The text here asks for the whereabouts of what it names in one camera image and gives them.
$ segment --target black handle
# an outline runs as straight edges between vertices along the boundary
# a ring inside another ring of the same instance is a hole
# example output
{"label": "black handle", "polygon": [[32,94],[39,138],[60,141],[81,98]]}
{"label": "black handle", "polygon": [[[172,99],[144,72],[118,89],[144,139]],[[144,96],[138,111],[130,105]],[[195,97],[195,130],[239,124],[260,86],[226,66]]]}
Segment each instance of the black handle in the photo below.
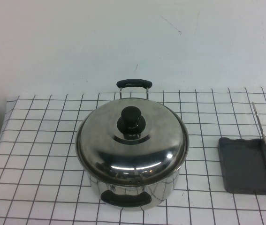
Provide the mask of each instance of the black handle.
{"label": "black handle", "polygon": [[147,192],[138,195],[117,195],[107,190],[101,194],[100,198],[105,203],[119,207],[140,207],[152,201],[152,197]]}
{"label": "black handle", "polygon": [[118,88],[151,88],[152,87],[152,82],[142,80],[142,79],[127,79],[127,80],[122,80],[116,83]]}

